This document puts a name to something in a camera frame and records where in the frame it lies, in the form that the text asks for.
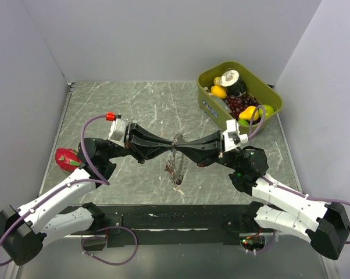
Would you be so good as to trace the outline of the large metal keyring with keys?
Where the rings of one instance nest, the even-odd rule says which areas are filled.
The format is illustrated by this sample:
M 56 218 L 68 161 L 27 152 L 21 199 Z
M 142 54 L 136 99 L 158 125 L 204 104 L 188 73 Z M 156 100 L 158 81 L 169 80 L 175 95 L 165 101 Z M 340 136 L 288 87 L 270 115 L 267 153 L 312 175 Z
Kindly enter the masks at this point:
M 187 157 L 178 151 L 175 147 L 177 144 L 185 143 L 185 136 L 182 133 L 177 133 L 172 142 L 168 163 L 165 166 L 165 171 L 168 172 L 170 181 L 174 184 L 175 190 L 180 189 L 180 185 L 184 179 L 184 165 Z

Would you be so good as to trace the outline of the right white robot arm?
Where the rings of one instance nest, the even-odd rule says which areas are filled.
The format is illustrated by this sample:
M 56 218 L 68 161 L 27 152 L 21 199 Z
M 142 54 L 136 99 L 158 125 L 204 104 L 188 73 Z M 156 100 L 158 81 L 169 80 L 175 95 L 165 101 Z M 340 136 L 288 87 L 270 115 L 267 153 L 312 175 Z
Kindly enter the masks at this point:
M 248 231 L 269 228 L 296 236 L 322 256 L 337 260 L 350 235 L 350 221 L 339 201 L 321 201 L 283 185 L 268 174 L 267 156 L 247 144 L 236 131 L 217 131 L 189 142 L 175 140 L 180 151 L 199 167 L 213 163 L 233 169 L 229 175 L 237 191 L 258 199 L 248 207 L 243 225 Z

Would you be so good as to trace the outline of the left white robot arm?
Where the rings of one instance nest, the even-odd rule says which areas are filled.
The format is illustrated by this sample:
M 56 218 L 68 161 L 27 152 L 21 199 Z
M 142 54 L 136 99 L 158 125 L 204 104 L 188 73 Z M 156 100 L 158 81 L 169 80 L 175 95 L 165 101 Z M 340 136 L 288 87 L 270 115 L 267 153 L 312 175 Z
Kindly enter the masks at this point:
M 81 166 L 35 200 L 17 209 L 7 206 L 1 210 L 0 247 L 21 266 L 66 235 L 100 232 L 106 225 L 105 215 L 94 203 L 85 203 L 66 214 L 62 210 L 76 198 L 109 185 L 108 179 L 116 168 L 111 159 L 132 156 L 144 163 L 170 150 L 172 145 L 135 123 L 121 120 L 113 121 L 108 139 L 82 136 L 77 152 Z

